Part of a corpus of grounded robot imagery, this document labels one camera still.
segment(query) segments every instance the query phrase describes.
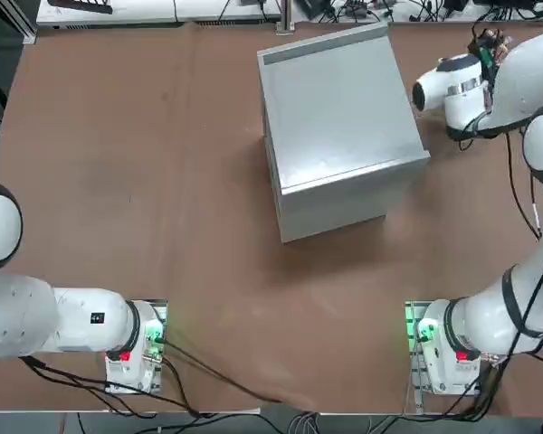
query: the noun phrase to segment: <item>robotic arm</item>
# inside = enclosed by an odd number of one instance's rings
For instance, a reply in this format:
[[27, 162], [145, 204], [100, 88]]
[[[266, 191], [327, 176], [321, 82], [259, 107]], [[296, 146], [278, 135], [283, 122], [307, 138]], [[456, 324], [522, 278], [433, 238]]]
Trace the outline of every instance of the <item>robotic arm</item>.
[[[414, 104], [420, 110], [444, 105], [453, 140], [526, 127], [523, 155], [543, 184], [543, 35], [495, 66], [487, 77], [482, 55], [441, 60], [414, 85]], [[479, 374], [481, 355], [507, 355], [519, 330], [514, 354], [543, 348], [543, 285], [524, 325], [521, 320], [542, 274], [543, 238], [529, 258], [475, 296], [435, 300], [427, 308], [417, 333], [434, 393], [464, 393]]]
[[[0, 268], [16, 253], [23, 218], [0, 185]], [[163, 326], [146, 301], [99, 288], [52, 288], [26, 276], [0, 275], [0, 358], [40, 352], [106, 352], [107, 378], [150, 392]]]

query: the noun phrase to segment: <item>gray metal box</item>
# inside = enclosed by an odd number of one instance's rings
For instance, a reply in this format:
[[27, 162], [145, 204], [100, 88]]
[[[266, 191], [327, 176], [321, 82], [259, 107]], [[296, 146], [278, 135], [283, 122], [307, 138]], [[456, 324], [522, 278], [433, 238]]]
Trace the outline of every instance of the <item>gray metal box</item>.
[[385, 215], [429, 158], [387, 25], [258, 52], [283, 242]]

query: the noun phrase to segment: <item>brown tabletop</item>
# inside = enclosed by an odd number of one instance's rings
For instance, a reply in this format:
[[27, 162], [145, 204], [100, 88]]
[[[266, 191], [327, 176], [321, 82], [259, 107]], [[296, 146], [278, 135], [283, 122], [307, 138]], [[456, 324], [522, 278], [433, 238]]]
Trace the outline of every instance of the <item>brown tabletop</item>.
[[[466, 50], [470, 27], [393, 27], [407, 88], [436, 59]], [[302, 25], [287, 37], [270, 26], [89, 30], [25, 47], [0, 135], [0, 182], [18, 197], [25, 223], [5, 271], [165, 298], [171, 340], [299, 408], [399, 412], [405, 300], [473, 294], [536, 244], [512, 201], [503, 141], [479, 140], [461, 153], [440, 112], [419, 117], [432, 159], [385, 219], [280, 243], [256, 52], [338, 28]], [[515, 41], [543, 32], [506, 28]], [[543, 220], [540, 187], [538, 202]], [[40, 357], [104, 377], [96, 354]], [[258, 405], [178, 365], [196, 407]], [[164, 394], [177, 396], [169, 380]], [[176, 410], [134, 401], [141, 410]], [[425, 408], [448, 402], [427, 397]], [[0, 410], [101, 408], [87, 392], [0, 361]], [[543, 416], [543, 365], [517, 357], [494, 410]]]

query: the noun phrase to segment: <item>floor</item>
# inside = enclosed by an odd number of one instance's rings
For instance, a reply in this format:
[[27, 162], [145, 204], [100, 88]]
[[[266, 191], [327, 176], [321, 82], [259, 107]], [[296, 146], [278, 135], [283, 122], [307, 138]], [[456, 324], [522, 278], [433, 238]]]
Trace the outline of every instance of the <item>floor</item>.
[[[291, 418], [297, 411], [287, 406], [271, 406], [262, 411], [262, 415], [274, 423], [282, 432], [288, 431]], [[372, 426], [383, 416], [372, 416]], [[82, 413], [82, 424], [86, 434], [135, 434], [141, 429], [153, 429], [161, 432], [161, 426], [185, 424], [191, 419], [182, 413], [163, 413], [153, 420], [133, 420], [120, 416], [101, 413]], [[320, 416], [318, 419], [321, 434], [364, 434], [369, 424], [368, 416]], [[539, 434], [541, 420], [487, 417], [478, 423], [438, 421], [435, 423], [413, 423], [400, 421], [387, 434]], [[253, 416], [233, 417], [206, 427], [195, 428], [198, 433], [251, 433], [267, 434], [274, 431], [262, 420]], [[13, 413], [0, 414], [0, 434], [2, 433], [40, 432], [41, 434], [81, 434], [76, 413]], [[289, 434], [303, 434], [291, 430]]]

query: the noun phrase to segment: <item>black label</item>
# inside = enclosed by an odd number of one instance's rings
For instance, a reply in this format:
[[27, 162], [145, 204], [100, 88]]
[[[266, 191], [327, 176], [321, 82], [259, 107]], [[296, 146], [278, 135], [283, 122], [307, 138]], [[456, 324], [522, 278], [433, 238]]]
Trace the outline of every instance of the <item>black label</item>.
[[104, 312], [93, 312], [90, 314], [90, 323], [91, 324], [104, 324], [105, 322], [105, 313]]

